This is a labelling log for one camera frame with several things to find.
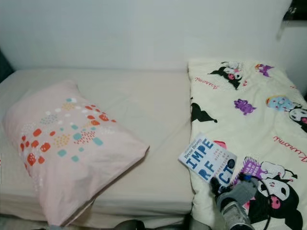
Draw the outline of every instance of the cartoon character print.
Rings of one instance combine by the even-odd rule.
[[[262,73],[264,76],[270,78],[268,70],[274,68],[273,66],[268,66],[268,65],[264,65],[264,64],[257,64],[255,66],[255,70],[259,73]]]
[[[224,77],[237,90],[242,79],[242,63],[239,62],[222,62],[223,66],[209,74],[218,74]]]
[[[247,100],[238,99],[237,101],[234,101],[234,103],[235,108],[240,109],[244,115],[251,114],[256,109],[251,104],[249,104]]]
[[[192,113],[191,113],[191,121],[195,121],[195,120],[199,120],[200,122],[204,122],[204,121],[214,121],[215,123],[217,123],[216,119],[213,119],[209,116],[209,114],[204,111],[201,110],[200,106],[196,103],[192,103]]]
[[[307,133],[307,109],[302,108],[302,105],[291,102],[284,95],[269,97],[266,104],[278,111],[289,112],[290,119],[298,123],[302,130]]]
[[[266,220],[270,215],[284,219],[284,223],[292,230],[301,230],[303,218],[297,210],[299,197],[290,185],[297,179],[297,175],[281,165],[267,161],[259,164],[254,159],[247,158],[245,164],[249,164],[250,168],[258,168],[252,175],[261,180],[254,198],[244,205],[251,223]]]

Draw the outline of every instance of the bed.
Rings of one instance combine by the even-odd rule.
[[[122,221],[139,219],[146,227],[156,228],[181,223],[191,210],[193,198],[188,170],[177,161],[191,131],[187,74],[20,70],[0,84],[0,119],[14,102],[63,79],[76,80],[86,98],[151,146],[145,159],[106,188],[74,224],[113,228]],[[1,125],[0,153],[0,213],[45,220],[31,178]]]

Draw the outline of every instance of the pillow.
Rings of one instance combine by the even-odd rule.
[[[48,223],[56,226],[77,218],[149,148],[84,99],[70,80],[14,104],[3,126],[34,181]]]

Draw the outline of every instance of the wall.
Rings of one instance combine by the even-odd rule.
[[[307,25],[291,0],[0,0],[0,47],[16,69],[180,69],[190,58],[273,60],[307,91]]]

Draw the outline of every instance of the cartoon print blanket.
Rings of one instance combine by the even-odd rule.
[[[237,156],[240,170],[256,175],[255,197],[244,205],[262,230],[307,229],[307,103],[284,71],[266,62],[189,63],[191,141],[199,132]],[[193,217],[224,229],[207,183],[190,171]]]

